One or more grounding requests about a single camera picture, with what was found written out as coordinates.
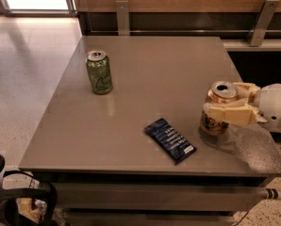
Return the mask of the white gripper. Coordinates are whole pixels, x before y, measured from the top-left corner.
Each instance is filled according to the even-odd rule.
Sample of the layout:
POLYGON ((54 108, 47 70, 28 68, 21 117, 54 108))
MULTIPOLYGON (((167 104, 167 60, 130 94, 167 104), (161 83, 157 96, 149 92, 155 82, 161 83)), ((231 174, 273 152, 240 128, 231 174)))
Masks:
POLYGON ((272 84, 262 89, 254 83, 234 82, 233 85, 238 88, 240 99, 254 102, 259 114, 250 105, 229 106, 213 103, 205 103, 204 112, 215 121, 240 126, 258 122, 269 132, 281 134, 281 84, 272 84))

